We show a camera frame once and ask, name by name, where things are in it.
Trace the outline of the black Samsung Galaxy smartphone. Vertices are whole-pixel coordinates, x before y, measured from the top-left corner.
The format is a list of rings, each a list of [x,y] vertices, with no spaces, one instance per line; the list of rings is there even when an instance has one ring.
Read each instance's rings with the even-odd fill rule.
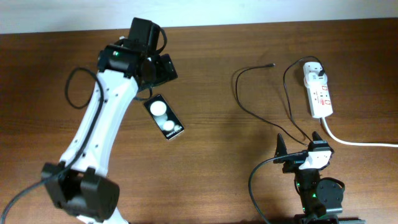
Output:
[[[144,107],[166,140],[174,139],[184,132],[183,124],[162,95],[158,94],[145,101]]]

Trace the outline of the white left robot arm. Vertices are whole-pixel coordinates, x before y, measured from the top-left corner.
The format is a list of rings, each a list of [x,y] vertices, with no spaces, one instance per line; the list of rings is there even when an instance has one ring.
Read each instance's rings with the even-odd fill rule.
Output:
[[[78,131],[42,180],[56,208],[84,223],[126,223],[117,208],[120,189],[107,178],[109,158],[124,114],[137,93],[176,79],[171,58],[158,47],[165,31],[134,18],[129,35],[99,53],[95,88]]]

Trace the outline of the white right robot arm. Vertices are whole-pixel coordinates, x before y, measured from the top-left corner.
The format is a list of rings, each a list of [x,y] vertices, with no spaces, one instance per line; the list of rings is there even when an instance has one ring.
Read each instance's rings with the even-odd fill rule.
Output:
[[[294,185],[303,207],[303,213],[294,216],[294,223],[366,223],[359,218],[338,218],[343,212],[345,184],[320,175],[330,165],[334,150],[317,132],[312,138],[306,150],[289,154],[282,135],[277,135],[274,163],[283,165],[283,173],[295,174]]]

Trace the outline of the black USB charger plug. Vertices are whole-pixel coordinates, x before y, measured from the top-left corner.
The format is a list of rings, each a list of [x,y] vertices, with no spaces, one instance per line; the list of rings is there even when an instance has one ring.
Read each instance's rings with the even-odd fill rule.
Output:
[[[320,70],[320,72],[318,73],[318,77],[322,77],[322,76],[324,76],[324,74],[325,74],[325,71],[324,70]]]

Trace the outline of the white power strip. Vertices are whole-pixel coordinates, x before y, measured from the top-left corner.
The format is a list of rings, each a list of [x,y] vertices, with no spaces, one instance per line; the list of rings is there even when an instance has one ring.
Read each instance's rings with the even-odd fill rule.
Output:
[[[319,62],[306,62],[303,66],[304,85],[307,89],[310,111],[313,118],[326,118],[333,113],[328,77],[318,77],[320,70],[324,70]]]

